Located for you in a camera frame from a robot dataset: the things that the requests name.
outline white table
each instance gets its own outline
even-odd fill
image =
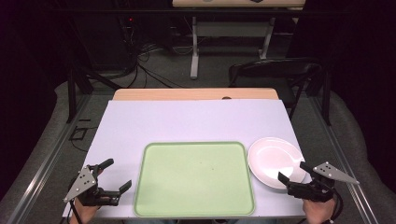
[[[263,0],[256,3],[250,0],[173,0],[173,7],[303,7],[305,0]],[[198,36],[265,36],[262,49],[259,49],[260,59],[265,59],[271,36],[274,30],[275,18],[268,22],[213,22],[197,21],[192,18],[192,79],[198,78]]]
[[[104,206],[97,212],[103,218],[136,218],[134,193],[144,148],[153,142],[238,141],[246,150],[263,137],[279,137],[299,148],[283,103],[274,99],[268,89],[200,89],[180,90],[197,94],[211,90],[217,96],[232,96],[232,100],[147,100],[150,91],[138,90],[143,97],[125,101],[128,91],[121,91],[109,101],[84,164],[97,164],[109,158],[114,164],[99,176],[99,187],[117,190],[132,179],[117,207]],[[241,92],[267,92],[270,99],[235,99]],[[177,90],[163,90],[163,95],[180,97]],[[249,217],[302,217],[302,201],[285,190],[272,189],[251,175],[256,209]]]

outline green tray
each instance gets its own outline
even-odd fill
[[[237,142],[146,147],[134,212],[139,217],[229,217],[253,212],[247,155]]]

